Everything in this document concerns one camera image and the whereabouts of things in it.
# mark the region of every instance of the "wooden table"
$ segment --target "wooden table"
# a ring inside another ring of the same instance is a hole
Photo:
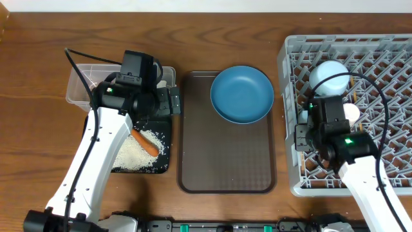
[[[131,210],[176,220],[277,220],[341,213],[362,215],[351,197],[291,194],[285,157],[277,53],[296,34],[401,34],[412,15],[397,14],[29,14],[11,13],[0,44],[0,230],[21,231],[29,209],[42,211],[80,143],[86,112],[65,100],[70,64],[63,49],[121,61],[137,50],[173,66],[180,81],[193,70],[249,64],[276,91],[273,107],[277,186],[266,195],[190,195],[176,183],[178,121],[170,168],[163,175],[112,173],[101,217]],[[75,57],[78,63],[94,61]],[[412,213],[412,197],[401,197]]]

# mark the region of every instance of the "dish rack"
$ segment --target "dish rack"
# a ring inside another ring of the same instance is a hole
[[[349,71],[372,78],[386,94],[390,120],[382,161],[395,193],[412,195],[412,34],[286,38],[277,56],[277,67],[285,107],[285,146],[292,193],[298,197],[350,195],[338,175],[318,166],[314,153],[295,150],[294,128],[311,90],[310,72],[327,60],[339,61]],[[368,132],[380,146],[384,112],[378,92],[367,81],[351,77],[343,99],[360,109],[360,118],[351,130]]]

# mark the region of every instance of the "wire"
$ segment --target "wire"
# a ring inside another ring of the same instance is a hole
[[[94,144],[97,140],[97,135],[98,135],[97,105],[96,105],[95,101],[93,100],[93,95],[92,95],[92,93],[89,89],[89,86],[88,86],[85,78],[83,77],[82,73],[80,72],[79,68],[77,67],[77,65],[75,64],[73,59],[70,57],[69,52],[72,52],[72,53],[77,54],[77,55],[82,55],[84,57],[88,57],[88,58],[91,58],[91,59],[95,59],[95,60],[98,60],[98,61],[104,61],[104,62],[107,62],[107,63],[120,64],[120,65],[122,63],[115,62],[115,61],[110,61],[110,60],[107,60],[107,59],[102,59],[102,58],[95,57],[95,56],[88,55],[88,54],[84,54],[82,52],[77,52],[77,51],[69,49],[69,48],[65,48],[64,52],[66,53],[67,59],[69,60],[69,62],[71,64],[71,66],[73,67],[73,69],[76,71],[77,75],[79,76],[80,80],[82,81],[82,84],[84,85],[84,87],[86,89],[86,92],[87,92],[87,94],[90,98],[91,109],[93,110],[93,114],[95,116],[95,130],[93,132],[93,136],[91,138],[89,148],[87,149],[86,153],[84,154],[84,158],[83,158],[82,162],[80,163],[79,169],[77,170],[77,173],[76,173],[76,175],[73,179],[73,183],[71,184],[69,194],[68,194],[68,197],[67,197],[66,208],[64,210],[64,219],[63,219],[63,231],[66,232],[66,231],[68,231],[68,226],[69,226],[71,200],[73,198],[73,194],[74,194],[74,191],[76,189],[77,181],[79,181],[80,174],[82,173],[84,165],[86,164],[86,161],[87,161],[87,159],[88,159],[88,157],[91,153],[91,150],[93,149],[93,146],[94,146]]]
[[[281,218],[280,220],[276,222],[276,229],[279,229],[279,226],[280,226],[279,223],[281,223],[281,221],[283,220],[286,220],[286,218]]]
[[[109,74],[104,81],[106,82],[112,82],[114,79],[116,79],[117,74],[119,74],[120,72],[112,72],[111,74]]]
[[[382,98],[382,103],[384,105],[384,111],[385,111],[385,123],[384,123],[384,129],[382,132],[382,138],[380,139],[380,146],[378,149],[378,154],[376,157],[376,163],[375,163],[375,171],[376,171],[376,178],[378,179],[378,187],[382,192],[382,195],[386,201],[386,204],[388,205],[388,208],[390,209],[390,211],[392,212],[393,217],[395,217],[395,220],[398,222],[399,227],[401,228],[401,230],[403,232],[406,232],[406,228],[403,225],[402,221],[400,220],[399,216],[397,215],[397,212],[395,211],[395,209],[392,206],[392,203],[388,197],[388,194],[386,194],[386,190],[385,190],[385,185],[382,183],[382,179],[380,177],[380,158],[382,156],[382,150],[384,149],[384,144],[385,144],[385,138],[386,138],[386,133],[388,132],[388,124],[389,124],[389,109],[388,109],[388,102],[385,98],[385,94],[384,92],[382,92],[382,90],[379,88],[379,86],[372,81],[369,77],[363,75],[363,74],[359,74],[359,73],[352,73],[352,72],[346,72],[346,73],[338,73],[335,74],[333,76],[330,76],[324,80],[322,80],[321,82],[319,82],[313,89],[311,92],[311,96],[309,96],[309,99],[315,97],[315,90],[320,87],[320,85],[322,85],[323,83],[325,83],[326,81],[329,81],[330,79],[336,78],[336,77],[340,77],[343,75],[352,75],[352,76],[356,76],[356,77],[360,77],[362,79],[367,80],[373,87],[376,88],[376,90],[379,92],[380,98]]]
[[[301,226],[299,225],[299,223],[297,223],[297,222],[295,222],[295,223],[296,223],[297,227],[299,228],[299,230],[300,230],[301,232],[304,232],[303,229],[301,228]]]
[[[81,56],[84,56],[84,57],[87,57],[87,58],[90,58],[90,59],[95,59],[95,60],[97,60],[97,61],[103,61],[103,62],[106,62],[106,63],[122,65],[122,63],[117,62],[117,61],[111,61],[111,60],[108,60],[108,59],[103,59],[103,58],[100,58],[100,57],[95,57],[94,55],[89,55],[89,54],[86,54],[86,53],[78,52],[78,51],[72,50],[72,49],[70,49],[70,48],[65,48],[65,49],[67,49],[67,51],[69,51],[69,52],[71,52],[71,53],[74,53],[74,54],[77,54],[77,55],[81,55]]]
[[[316,156],[315,156],[315,160],[316,160],[317,165],[319,165],[322,169],[325,169],[326,171],[332,170],[332,169],[329,168],[329,167],[326,168],[326,167],[322,164],[322,162],[321,162],[321,160],[320,160],[320,158],[319,158],[319,155],[316,155]]]

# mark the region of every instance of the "white wall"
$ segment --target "white wall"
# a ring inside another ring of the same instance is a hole
[[[412,0],[0,0],[11,12],[387,12]]]

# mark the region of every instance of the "plastic tray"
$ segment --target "plastic tray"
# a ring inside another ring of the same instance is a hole
[[[386,94],[390,120],[382,160],[395,193],[412,195],[412,34],[291,35],[286,38],[277,66],[285,107],[285,146],[292,193],[300,197],[350,195],[339,176],[317,165],[315,154],[296,152],[294,144],[297,116],[310,93],[310,72],[331,59],[342,62],[351,72],[376,80]],[[378,93],[356,77],[353,84],[348,84],[344,96],[345,102],[355,103],[361,110],[359,120],[351,129],[367,131],[379,146],[384,113]]]
[[[218,74],[183,79],[178,184],[188,193],[268,193],[276,185],[272,112],[243,125],[221,117],[211,102]]]
[[[112,72],[119,72],[120,65],[117,64],[78,64],[80,71],[86,78],[89,88],[96,87],[100,82]],[[176,86],[176,71],[172,67],[163,67],[163,81],[166,81],[167,87]],[[84,111],[90,111],[90,100],[79,76],[72,68],[67,86],[66,100],[70,104],[75,104]]]

